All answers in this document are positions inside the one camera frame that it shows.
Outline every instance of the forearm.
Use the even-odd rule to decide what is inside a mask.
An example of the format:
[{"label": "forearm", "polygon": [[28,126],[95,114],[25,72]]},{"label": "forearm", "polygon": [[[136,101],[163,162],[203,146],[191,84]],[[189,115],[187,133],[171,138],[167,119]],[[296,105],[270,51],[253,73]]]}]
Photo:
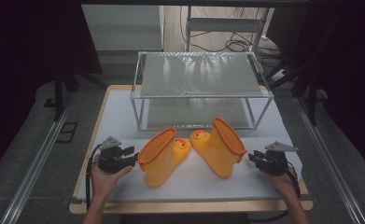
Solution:
[{"label": "forearm", "polygon": [[304,211],[301,201],[299,200],[298,195],[296,192],[286,192],[283,193],[283,200],[287,205],[289,218],[292,224],[299,223],[299,224],[306,224],[311,223],[310,219],[308,218],[306,212]]},{"label": "forearm", "polygon": [[107,198],[92,196],[89,211],[83,220],[83,224],[100,224],[103,219],[103,212]]}]

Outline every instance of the translucent shelf panel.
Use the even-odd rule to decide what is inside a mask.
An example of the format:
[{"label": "translucent shelf panel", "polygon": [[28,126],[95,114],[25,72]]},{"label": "translucent shelf panel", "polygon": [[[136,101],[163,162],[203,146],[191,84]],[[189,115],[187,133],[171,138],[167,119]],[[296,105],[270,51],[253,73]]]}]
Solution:
[{"label": "translucent shelf panel", "polygon": [[273,95],[260,87],[251,53],[139,54],[131,100],[138,128],[211,128],[222,117],[236,129],[256,129]]}]

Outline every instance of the orange boot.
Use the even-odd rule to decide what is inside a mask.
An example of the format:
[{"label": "orange boot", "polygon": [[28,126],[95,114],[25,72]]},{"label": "orange boot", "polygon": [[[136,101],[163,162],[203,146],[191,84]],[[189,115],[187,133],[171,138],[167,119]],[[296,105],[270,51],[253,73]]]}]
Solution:
[{"label": "orange boot", "polygon": [[232,175],[232,167],[246,154],[246,148],[237,132],[221,118],[214,118],[211,133],[205,130],[192,133],[190,142],[211,169],[224,178]]},{"label": "orange boot", "polygon": [[190,154],[190,142],[175,135],[175,128],[163,130],[150,139],[138,155],[138,164],[151,187],[161,185]]}]

